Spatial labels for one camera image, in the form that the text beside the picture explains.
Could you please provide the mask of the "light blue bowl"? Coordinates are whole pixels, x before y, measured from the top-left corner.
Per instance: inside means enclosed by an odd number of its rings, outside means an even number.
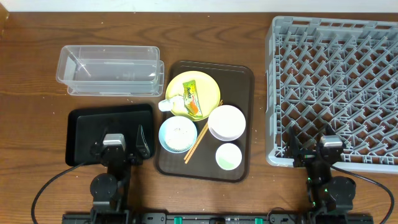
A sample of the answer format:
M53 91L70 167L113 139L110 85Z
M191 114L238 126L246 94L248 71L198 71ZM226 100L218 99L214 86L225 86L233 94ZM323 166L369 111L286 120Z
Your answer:
M171 153L188 151L196 143L198 136L194 122L183 116L166 119L159 129L160 145Z

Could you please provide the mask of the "white cup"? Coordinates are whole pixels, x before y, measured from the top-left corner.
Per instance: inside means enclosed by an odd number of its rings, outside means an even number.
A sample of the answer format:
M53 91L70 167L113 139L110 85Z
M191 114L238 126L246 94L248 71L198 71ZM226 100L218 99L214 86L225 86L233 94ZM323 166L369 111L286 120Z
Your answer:
M234 170L242 161L242 152L239 147L233 143L222 144L216 151L216 163L223 170Z

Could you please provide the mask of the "green snack wrapper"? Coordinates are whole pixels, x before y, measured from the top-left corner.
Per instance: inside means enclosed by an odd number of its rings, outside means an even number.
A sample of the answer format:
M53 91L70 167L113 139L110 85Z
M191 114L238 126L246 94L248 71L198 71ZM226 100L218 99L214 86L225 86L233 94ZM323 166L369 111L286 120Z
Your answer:
M187 109L188 114L194 118L202 118L197 86L195 80L190 80L183 83L183 100L184 107Z

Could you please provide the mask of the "pink white bowl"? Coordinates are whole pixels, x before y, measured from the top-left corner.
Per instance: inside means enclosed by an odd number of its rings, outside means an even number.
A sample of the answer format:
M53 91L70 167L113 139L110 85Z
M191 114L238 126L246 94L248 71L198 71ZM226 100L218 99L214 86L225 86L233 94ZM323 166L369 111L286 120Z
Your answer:
M221 105L215 108L208 117L210 133L220 141L234 141L246 129L246 118L235 106Z

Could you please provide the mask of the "pile of rice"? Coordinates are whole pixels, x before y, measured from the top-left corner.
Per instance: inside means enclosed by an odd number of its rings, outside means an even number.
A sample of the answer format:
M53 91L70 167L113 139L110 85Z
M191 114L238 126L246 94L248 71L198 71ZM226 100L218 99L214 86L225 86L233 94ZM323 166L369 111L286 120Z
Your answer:
M190 149L194 135L189 128L171 126L165 132L165 143L174 152L182 152Z

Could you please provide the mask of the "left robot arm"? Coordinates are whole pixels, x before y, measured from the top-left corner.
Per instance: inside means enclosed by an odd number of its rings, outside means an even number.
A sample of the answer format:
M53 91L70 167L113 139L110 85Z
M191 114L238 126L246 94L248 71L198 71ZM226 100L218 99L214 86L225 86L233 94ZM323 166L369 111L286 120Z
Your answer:
M127 145L127 137L127 134L105 131L90 149L90 154L107 168L107 172L97 175L90 184L91 223L132 223L127 202L131 167L141 166L151 152L142 125L131 136L133 146Z

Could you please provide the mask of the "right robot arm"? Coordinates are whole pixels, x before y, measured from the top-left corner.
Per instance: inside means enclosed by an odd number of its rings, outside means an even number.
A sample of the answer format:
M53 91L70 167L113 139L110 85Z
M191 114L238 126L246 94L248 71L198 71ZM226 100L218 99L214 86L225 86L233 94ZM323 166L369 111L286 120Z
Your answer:
M325 125L325 132L314 149L301 149L294 128L290 127L288 148L293 166L307 171L308 199L314 208L328 215L339 215L353 209L356 183L349 177L332 176L331 167L341 160L346 144L330 125Z

